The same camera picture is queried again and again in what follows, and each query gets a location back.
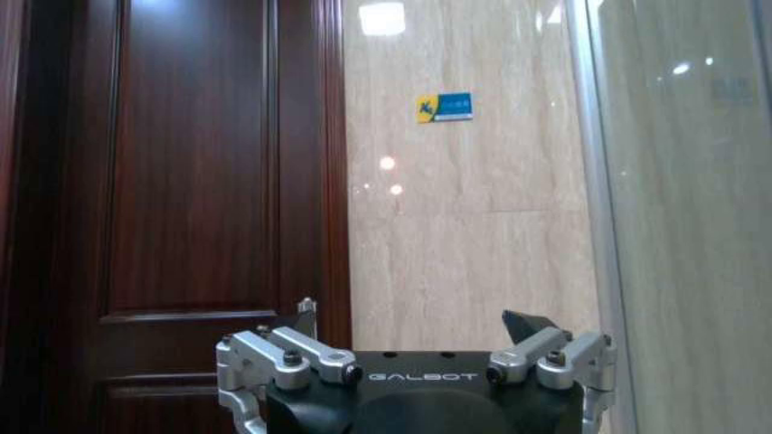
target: door frame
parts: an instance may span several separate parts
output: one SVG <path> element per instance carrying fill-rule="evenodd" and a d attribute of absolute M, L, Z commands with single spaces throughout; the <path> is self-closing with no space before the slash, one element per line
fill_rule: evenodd
<path fill-rule="evenodd" d="M 591 9 L 590 0 L 567 0 L 566 14 L 571 33 L 576 103 L 588 184 L 590 225 L 602 330 L 614 337 L 619 352 L 616 359 L 616 399 L 610 409 L 611 417 L 608 419 L 612 432 L 638 434 L 639 425 L 630 365 L 627 314 L 619 268 L 612 190 L 606 159 L 604 119 L 602 117 L 598 85 L 599 80 L 603 79 L 603 65 L 598 64 L 596 61 L 602 57 L 603 47 L 595 44 L 599 39 L 592 29 L 592 24 L 598 22 L 598 10 Z"/>

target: door molding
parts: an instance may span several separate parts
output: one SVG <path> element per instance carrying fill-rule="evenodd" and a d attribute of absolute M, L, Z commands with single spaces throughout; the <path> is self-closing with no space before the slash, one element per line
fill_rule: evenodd
<path fill-rule="evenodd" d="M 318 42 L 323 80 L 323 330 L 335 330 L 336 346 L 351 348 L 351 280 L 348 265 L 348 157 L 342 0 L 318 0 Z"/>

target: metal frame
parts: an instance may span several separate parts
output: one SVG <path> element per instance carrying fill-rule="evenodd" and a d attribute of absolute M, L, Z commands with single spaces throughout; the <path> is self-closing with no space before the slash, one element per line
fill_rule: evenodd
<path fill-rule="evenodd" d="M 770 108 L 770 115 L 772 116 L 772 65 L 770 56 L 772 55 L 772 47 L 768 45 L 767 32 L 772 32 L 766 17 L 772 17 L 772 7 L 770 3 L 763 0 L 751 0 L 750 11 L 754 20 L 754 41 L 755 49 L 758 51 L 759 60 L 762 63 L 762 87 L 766 89 L 766 100 Z"/>
<path fill-rule="evenodd" d="M 567 0 L 571 51 L 575 65 L 576 100 L 584 143 L 586 177 L 588 183 L 588 207 L 592 231 L 592 247 L 599 285 L 602 329 L 614 336 L 619 358 L 616 362 L 616 405 L 611 409 L 614 433 L 639 432 L 630 349 L 627 345 L 627 316 L 622 293 L 622 275 L 616 250 L 614 203 L 610 185 L 606 143 L 603 135 L 602 106 L 599 101 L 599 77 L 590 20 L 588 0 Z"/>

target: door panel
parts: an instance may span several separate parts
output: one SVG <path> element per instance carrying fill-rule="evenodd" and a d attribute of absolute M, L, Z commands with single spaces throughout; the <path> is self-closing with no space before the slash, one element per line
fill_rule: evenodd
<path fill-rule="evenodd" d="M 262 27 L 255 0 L 126 5 L 110 313 L 275 306 Z"/>
<path fill-rule="evenodd" d="M 55 432 L 232 432 L 214 345 L 303 297 L 330 299 L 314 5 L 75 2 L 44 367 Z M 323 318 L 348 315 L 323 305 Z M 346 344 L 347 327 L 328 319 L 320 332 Z"/>

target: yellow logo sticker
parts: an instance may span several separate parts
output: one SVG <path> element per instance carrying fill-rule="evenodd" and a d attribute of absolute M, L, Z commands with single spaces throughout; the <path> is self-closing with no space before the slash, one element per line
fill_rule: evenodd
<path fill-rule="evenodd" d="M 418 104 L 419 124 L 428 124 L 435 120 L 439 109 L 439 95 L 424 95 L 419 98 Z"/>

